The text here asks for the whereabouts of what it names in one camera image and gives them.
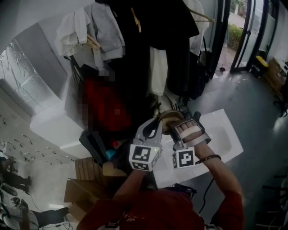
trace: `black wristband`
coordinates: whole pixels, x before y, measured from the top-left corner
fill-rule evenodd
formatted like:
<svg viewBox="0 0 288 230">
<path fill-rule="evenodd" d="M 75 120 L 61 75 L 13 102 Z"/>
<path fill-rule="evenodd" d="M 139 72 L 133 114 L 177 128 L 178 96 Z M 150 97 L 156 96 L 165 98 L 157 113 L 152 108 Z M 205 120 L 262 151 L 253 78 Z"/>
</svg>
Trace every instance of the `black wristband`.
<svg viewBox="0 0 288 230">
<path fill-rule="evenodd" d="M 208 156 L 208 157 L 205 157 L 205 158 L 197 161 L 195 164 L 201 164 L 201 163 L 203 163 L 204 161 L 207 161 L 207 160 L 209 160 L 209 159 L 211 159 L 211 158 L 219 158 L 219 159 L 221 160 L 221 157 L 220 157 L 219 155 L 210 155 L 210 156 Z"/>
</svg>

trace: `black pants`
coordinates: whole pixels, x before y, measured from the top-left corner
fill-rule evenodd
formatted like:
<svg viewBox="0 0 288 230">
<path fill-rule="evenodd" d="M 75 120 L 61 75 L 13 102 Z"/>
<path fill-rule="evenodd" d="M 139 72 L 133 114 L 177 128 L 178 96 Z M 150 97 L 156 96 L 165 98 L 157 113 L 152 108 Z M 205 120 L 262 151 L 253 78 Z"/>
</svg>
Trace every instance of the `black pants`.
<svg viewBox="0 0 288 230">
<path fill-rule="evenodd" d="M 49 210 L 45 212 L 32 211 L 36 216 L 39 228 L 45 227 L 51 224 L 59 224 L 64 220 L 64 217 L 69 213 L 68 208 L 61 208 L 58 210 Z"/>
<path fill-rule="evenodd" d="M 16 189 L 21 189 L 24 192 L 28 192 L 28 186 L 31 185 L 29 179 L 25 179 L 10 172 L 2 172 L 2 176 L 5 183 Z"/>
</svg>

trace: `yellow lid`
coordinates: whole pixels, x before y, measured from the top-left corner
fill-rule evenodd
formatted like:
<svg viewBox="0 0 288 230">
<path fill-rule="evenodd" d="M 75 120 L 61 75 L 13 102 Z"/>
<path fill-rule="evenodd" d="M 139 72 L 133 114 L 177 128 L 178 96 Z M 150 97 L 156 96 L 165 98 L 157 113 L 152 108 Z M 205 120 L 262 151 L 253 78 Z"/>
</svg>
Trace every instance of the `yellow lid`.
<svg viewBox="0 0 288 230">
<path fill-rule="evenodd" d="M 264 67 L 268 67 L 268 63 L 260 56 L 256 56 L 256 58 L 258 59 L 258 61 L 260 61 L 260 63 L 262 64 L 262 66 Z"/>
</svg>

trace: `sink basin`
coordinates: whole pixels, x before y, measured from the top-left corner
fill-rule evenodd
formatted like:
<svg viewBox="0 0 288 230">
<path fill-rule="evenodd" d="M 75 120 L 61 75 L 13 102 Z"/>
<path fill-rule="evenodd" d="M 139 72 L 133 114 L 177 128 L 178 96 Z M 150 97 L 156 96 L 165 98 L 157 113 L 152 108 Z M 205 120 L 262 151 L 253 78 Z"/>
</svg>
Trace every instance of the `sink basin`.
<svg viewBox="0 0 288 230">
<path fill-rule="evenodd" d="M 212 139 L 208 145 L 221 156 L 224 163 L 243 152 L 241 143 L 224 109 L 202 115 L 200 122 Z M 161 144 L 163 147 L 161 158 L 153 168 L 158 188 L 181 183 L 208 172 L 208 168 L 204 164 L 174 169 L 172 163 L 174 142 L 171 136 L 162 135 Z"/>
</svg>

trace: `person's right hand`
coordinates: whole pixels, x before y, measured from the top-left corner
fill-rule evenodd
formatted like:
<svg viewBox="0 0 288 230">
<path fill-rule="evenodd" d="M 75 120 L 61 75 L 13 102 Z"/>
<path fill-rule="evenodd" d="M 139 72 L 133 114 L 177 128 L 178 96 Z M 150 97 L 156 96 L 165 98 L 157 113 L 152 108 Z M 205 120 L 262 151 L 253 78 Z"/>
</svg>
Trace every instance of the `person's right hand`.
<svg viewBox="0 0 288 230">
<path fill-rule="evenodd" d="M 179 131 L 179 133 L 182 133 L 184 130 L 189 129 L 190 127 L 193 127 L 193 126 L 197 126 L 196 123 L 194 123 L 193 121 L 187 121 L 176 128 Z M 202 135 L 201 131 L 192 133 L 189 136 L 185 137 L 183 139 L 183 142 L 187 143 L 189 141 L 192 141 L 192 140 L 198 138 L 201 135 Z M 214 152 L 207 145 L 206 141 L 203 141 L 203 142 L 201 142 L 195 146 L 195 155 L 199 159 L 203 159 L 203 158 L 210 156 L 212 154 L 214 154 Z"/>
</svg>

